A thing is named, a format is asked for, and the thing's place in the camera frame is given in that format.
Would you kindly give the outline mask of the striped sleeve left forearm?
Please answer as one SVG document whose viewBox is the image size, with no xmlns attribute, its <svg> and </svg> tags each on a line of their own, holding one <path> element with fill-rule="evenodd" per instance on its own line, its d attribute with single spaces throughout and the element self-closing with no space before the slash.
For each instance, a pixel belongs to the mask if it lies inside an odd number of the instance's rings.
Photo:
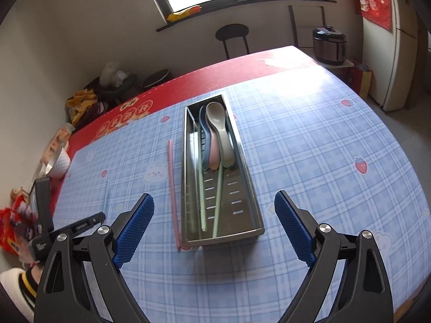
<svg viewBox="0 0 431 323">
<path fill-rule="evenodd" d="M 1 322 L 33 322 L 43 267 L 11 268 L 1 273 Z"/>
</svg>

